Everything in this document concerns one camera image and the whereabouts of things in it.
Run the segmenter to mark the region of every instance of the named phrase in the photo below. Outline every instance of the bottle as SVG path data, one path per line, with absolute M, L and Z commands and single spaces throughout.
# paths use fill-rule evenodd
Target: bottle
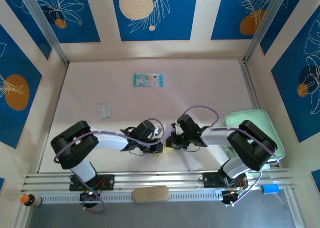
M 20 202 L 23 203 L 27 207 L 37 207 L 41 204 L 42 198 L 29 194 L 29 195 L 23 195 L 20 198 Z

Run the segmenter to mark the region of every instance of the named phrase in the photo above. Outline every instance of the wooden block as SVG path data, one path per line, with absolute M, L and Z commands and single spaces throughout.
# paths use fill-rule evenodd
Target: wooden block
M 170 197 L 167 186 L 137 188 L 132 192 L 132 199 L 136 203 L 166 201 Z

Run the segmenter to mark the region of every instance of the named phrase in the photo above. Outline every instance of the orange bottle cap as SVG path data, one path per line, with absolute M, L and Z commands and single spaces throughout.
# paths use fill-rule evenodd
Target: orange bottle cap
M 20 197 L 20 202 L 21 203 L 27 203 L 28 201 L 30 201 L 30 197 L 28 195 L 23 195 L 22 197 Z

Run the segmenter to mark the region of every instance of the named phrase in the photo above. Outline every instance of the white tabletop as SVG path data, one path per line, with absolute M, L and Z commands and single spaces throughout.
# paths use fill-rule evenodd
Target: white tabletop
M 134 73 L 163 74 L 164 87 L 134 87 Z M 97 104 L 111 103 L 111 117 L 98 120 Z M 235 111 L 252 109 L 238 60 L 140 59 L 72 62 L 58 103 L 40 172 L 65 171 L 53 162 L 51 140 L 80 120 L 107 131 L 137 126 L 148 118 L 164 125 L 174 122 L 187 108 L 206 105 L 220 121 Z M 203 108 L 188 113 L 200 126 L 215 115 Z M 160 156 L 93 150 L 87 157 L 97 171 L 173 171 L 218 169 L 228 158 L 221 147 L 195 153 L 166 149 Z

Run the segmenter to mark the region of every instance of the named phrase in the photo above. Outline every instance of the small plastic bag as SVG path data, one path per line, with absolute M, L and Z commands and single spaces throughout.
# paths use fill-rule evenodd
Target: small plastic bag
M 100 103 L 97 105 L 98 120 L 103 120 L 111 116 L 111 103 Z
M 147 87 L 163 87 L 164 76 L 162 74 L 141 74 L 135 73 L 133 78 L 133 85 L 147 86 Z

